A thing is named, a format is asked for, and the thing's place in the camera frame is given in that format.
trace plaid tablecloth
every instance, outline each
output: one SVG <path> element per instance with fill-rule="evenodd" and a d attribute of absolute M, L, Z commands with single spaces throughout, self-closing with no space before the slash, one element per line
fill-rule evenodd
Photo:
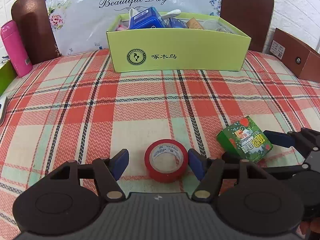
<path fill-rule="evenodd" d="M 108 50 L 61 57 L 34 66 L 5 95 L 10 102 L 0 126 L 0 239 L 19 233 L 15 198 L 66 160 L 91 163 L 127 148 L 130 162 L 119 180 L 126 194 L 191 193 L 198 184 L 191 171 L 170 184 L 149 178 L 144 153 L 151 143 L 171 138 L 218 158 L 224 151 L 217 133 L 247 115 L 262 130 L 320 130 L 319 84 L 298 80 L 275 57 L 250 51 L 239 72 L 120 74 Z M 274 147 L 259 164 L 301 162 L 294 149 Z M 92 180 L 82 184 L 94 190 Z"/>

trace metal rivet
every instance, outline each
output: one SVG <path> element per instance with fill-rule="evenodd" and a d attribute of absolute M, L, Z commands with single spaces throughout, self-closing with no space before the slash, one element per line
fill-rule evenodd
<path fill-rule="evenodd" d="M 118 199 L 122 197 L 122 193 L 120 191 L 110 191 L 107 193 L 107 197 L 110 199 Z"/>
<path fill-rule="evenodd" d="M 300 63 L 301 63 L 301 58 L 296 57 L 296 63 L 297 63 L 297 64 L 300 64 Z"/>
<path fill-rule="evenodd" d="M 208 197 L 210 197 L 210 192 L 208 192 L 206 190 L 198 190 L 195 192 L 195 196 L 197 198 L 208 198 Z"/>

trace green box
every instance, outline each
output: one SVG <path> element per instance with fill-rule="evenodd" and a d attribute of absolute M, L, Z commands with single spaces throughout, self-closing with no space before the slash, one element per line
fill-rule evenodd
<path fill-rule="evenodd" d="M 252 162 L 258 162 L 273 148 L 249 116 L 223 129 L 217 135 L 217 140 L 229 153 Z"/>
<path fill-rule="evenodd" d="M 251 38 L 224 19 L 182 13 L 177 19 L 218 20 L 233 33 L 210 30 L 151 28 L 115 31 L 129 14 L 119 15 L 107 31 L 116 72 L 143 70 L 209 69 L 239 71 Z"/>
<path fill-rule="evenodd" d="M 10 83 L 16 78 L 17 73 L 14 70 L 9 59 L 1 58 L 0 62 L 0 95 L 7 89 Z"/>

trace barcode label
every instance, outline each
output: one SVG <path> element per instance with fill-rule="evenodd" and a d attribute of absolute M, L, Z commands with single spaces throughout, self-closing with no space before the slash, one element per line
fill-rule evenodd
<path fill-rule="evenodd" d="M 134 20 L 138 19 L 140 16 L 145 15 L 146 13 L 148 13 L 148 11 L 149 10 L 145 10 L 144 12 L 137 14 L 133 19 Z"/>
<path fill-rule="evenodd" d="M 270 48 L 270 52 L 275 55 L 276 57 L 278 57 L 279 59 L 282 59 L 283 54 L 285 51 L 285 47 L 280 45 L 278 42 L 276 41 L 272 41 L 272 45 Z"/>

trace red tape roll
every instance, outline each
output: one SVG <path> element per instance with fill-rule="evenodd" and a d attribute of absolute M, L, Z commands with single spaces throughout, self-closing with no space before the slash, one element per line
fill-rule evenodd
<path fill-rule="evenodd" d="M 170 153 L 175 156 L 177 166 L 174 169 L 161 171 L 155 166 L 155 159 L 163 153 Z M 181 143 L 175 140 L 163 139 L 154 142 L 148 147 L 144 155 L 144 163 L 152 179 L 159 182 L 173 182 L 186 171 L 188 166 L 188 153 Z"/>

